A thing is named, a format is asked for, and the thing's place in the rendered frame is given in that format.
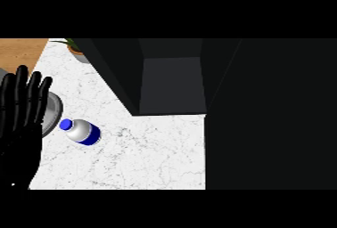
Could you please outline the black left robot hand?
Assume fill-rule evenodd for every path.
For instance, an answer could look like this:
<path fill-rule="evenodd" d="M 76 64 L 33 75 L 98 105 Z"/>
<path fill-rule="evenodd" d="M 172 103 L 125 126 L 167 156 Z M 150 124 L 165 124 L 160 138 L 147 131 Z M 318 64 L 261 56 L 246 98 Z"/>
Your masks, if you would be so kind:
<path fill-rule="evenodd" d="M 36 176 L 43 151 L 43 116 L 51 77 L 30 74 L 26 65 L 0 84 L 0 189 L 26 191 Z"/>

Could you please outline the blue capped water bottle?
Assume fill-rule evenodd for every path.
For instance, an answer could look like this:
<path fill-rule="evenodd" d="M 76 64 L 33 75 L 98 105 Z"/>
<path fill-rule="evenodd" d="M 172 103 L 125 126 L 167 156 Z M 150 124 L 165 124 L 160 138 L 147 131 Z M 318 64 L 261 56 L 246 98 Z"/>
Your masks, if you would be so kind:
<path fill-rule="evenodd" d="M 65 118 L 60 123 L 60 128 L 76 143 L 92 146 L 101 140 L 101 128 L 83 119 Z"/>

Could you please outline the dark grey open cabinet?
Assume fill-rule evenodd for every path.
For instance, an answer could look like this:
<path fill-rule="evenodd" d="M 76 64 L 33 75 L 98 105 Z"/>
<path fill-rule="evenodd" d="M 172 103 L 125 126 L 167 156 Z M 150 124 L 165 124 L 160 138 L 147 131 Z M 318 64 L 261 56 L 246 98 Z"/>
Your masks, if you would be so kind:
<path fill-rule="evenodd" d="M 76 44 L 132 115 L 209 111 L 237 38 L 79 38 Z"/>

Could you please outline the dark grey cabinet door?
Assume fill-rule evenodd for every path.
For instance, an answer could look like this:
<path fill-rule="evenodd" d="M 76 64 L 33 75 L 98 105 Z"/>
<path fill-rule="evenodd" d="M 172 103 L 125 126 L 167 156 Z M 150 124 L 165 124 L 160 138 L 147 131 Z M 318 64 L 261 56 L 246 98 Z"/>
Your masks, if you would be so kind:
<path fill-rule="evenodd" d="M 204 118 L 210 190 L 337 189 L 337 39 L 246 39 Z"/>

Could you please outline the grey round metal sink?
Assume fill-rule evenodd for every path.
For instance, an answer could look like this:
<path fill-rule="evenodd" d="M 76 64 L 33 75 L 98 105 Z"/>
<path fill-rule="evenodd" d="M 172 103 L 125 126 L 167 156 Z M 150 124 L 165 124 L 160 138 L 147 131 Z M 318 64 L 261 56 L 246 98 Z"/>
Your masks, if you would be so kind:
<path fill-rule="evenodd" d="M 46 136 L 55 130 L 64 112 L 64 103 L 55 93 L 49 93 L 48 106 L 42 123 L 42 136 Z"/>

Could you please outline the potted green plant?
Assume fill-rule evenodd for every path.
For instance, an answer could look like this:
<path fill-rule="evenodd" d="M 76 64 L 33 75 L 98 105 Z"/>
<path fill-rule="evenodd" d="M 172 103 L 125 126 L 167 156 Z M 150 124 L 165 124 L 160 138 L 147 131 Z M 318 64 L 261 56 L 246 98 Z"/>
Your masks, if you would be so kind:
<path fill-rule="evenodd" d="M 91 61 L 86 58 L 85 53 L 80 51 L 79 46 L 71 38 L 67 38 L 64 41 L 61 41 L 61 44 L 67 45 L 68 51 L 73 53 L 76 59 L 82 63 L 91 63 Z"/>

